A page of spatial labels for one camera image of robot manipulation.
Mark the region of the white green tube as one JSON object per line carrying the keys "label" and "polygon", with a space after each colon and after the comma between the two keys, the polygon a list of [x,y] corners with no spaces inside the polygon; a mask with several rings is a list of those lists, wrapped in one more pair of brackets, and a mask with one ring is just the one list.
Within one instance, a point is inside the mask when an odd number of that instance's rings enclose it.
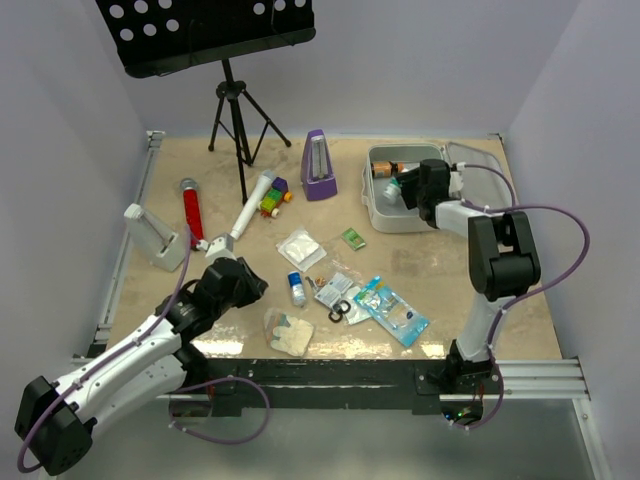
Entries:
{"label": "white green tube", "polygon": [[395,204],[401,197],[401,187],[395,177],[392,177],[386,185],[382,195],[388,204]]}

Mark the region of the brown bottle orange cap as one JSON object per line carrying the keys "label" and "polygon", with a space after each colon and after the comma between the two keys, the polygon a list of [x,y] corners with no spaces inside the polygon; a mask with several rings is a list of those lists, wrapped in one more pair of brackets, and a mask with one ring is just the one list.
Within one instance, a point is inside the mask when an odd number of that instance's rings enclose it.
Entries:
{"label": "brown bottle orange cap", "polygon": [[370,171],[373,179],[391,178],[401,173],[405,168],[402,162],[384,161],[371,162]]}

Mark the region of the small white blue bottle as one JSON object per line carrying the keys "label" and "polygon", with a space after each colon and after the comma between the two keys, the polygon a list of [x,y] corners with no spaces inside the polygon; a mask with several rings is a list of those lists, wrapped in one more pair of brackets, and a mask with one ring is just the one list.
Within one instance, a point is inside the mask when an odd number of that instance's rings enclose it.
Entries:
{"label": "small white blue bottle", "polygon": [[291,291],[292,303],[297,307],[304,307],[306,294],[300,273],[298,271],[290,272],[287,275],[287,280]]}

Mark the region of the white gauze packet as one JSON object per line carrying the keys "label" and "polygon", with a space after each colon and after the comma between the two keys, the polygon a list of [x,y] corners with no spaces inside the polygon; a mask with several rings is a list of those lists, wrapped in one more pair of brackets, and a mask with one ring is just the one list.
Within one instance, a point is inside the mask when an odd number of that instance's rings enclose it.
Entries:
{"label": "white gauze packet", "polygon": [[327,255],[324,247],[303,227],[279,242],[276,249],[300,272],[306,272]]}

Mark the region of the small green packet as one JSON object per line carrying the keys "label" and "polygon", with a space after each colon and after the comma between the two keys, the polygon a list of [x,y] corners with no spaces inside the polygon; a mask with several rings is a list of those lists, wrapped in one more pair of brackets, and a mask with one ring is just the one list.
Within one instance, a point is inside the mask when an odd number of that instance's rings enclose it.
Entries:
{"label": "small green packet", "polygon": [[358,251],[366,246],[366,241],[353,228],[346,229],[341,234],[341,238],[353,251]]}

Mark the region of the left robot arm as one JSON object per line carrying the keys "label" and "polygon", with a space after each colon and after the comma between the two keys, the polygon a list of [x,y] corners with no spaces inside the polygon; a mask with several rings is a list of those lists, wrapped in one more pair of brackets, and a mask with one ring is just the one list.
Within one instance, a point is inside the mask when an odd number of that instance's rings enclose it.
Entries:
{"label": "left robot arm", "polygon": [[227,311],[261,299],[267,287],[244,258],[218,258],[201,278],[178,280],[156,311],[111,349],[55,381],[32,380],[14,427],[22,441],[18,471],[63,473],[112,421],[155,397],[211,393],[218,381],[193,340]]}

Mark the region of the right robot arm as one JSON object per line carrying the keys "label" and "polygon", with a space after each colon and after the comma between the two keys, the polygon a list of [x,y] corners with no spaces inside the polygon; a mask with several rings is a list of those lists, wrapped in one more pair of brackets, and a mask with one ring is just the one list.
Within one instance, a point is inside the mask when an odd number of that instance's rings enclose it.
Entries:
{"label": "right robot arm", "polygon": [[459,393],[469,392],[481,375],[491,373],[502,318],[541,277],[527,215],[515,207],[492,213],[462,197],[462,173],[476,167],[426,159],[395,176],[407,208],[416,208],[419,218],[431,228],[467,240],[468,272],[475,297],[470,317],[452,342],[441,374]]}

